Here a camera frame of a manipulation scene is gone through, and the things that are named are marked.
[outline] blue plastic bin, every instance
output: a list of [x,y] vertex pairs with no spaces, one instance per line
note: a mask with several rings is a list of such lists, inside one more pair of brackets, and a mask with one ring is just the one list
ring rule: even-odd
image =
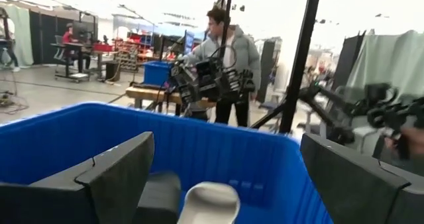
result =
[[177,173],[185,191],[232,185],[237,223],[332,223],[288,137],[100,103],[1,125],[0,182],[31,184],[145,131],[154,133],[151,172]]
[[144,64],[144,84],[163,86],[168,80],[169,62],[151,61]]

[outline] black stand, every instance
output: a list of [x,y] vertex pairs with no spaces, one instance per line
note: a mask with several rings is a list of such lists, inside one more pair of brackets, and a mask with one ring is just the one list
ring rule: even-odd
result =
[[290,84],[288,86],[287,95],[282,103],[271,113],[261,118],[253,124],[251,128],[258,129],[270,119],[274,118],[278,113],[282,112],[282,122],[280,124],[280,133],[289,133],[292,129],[293,116],[296,110],[297,99],[299,97],[300,85],[305,70],[311,36],[317,16],[319,0],[307,0],[305,16],[300,31],[299,42],[294,59],[293,70],[291,72]]

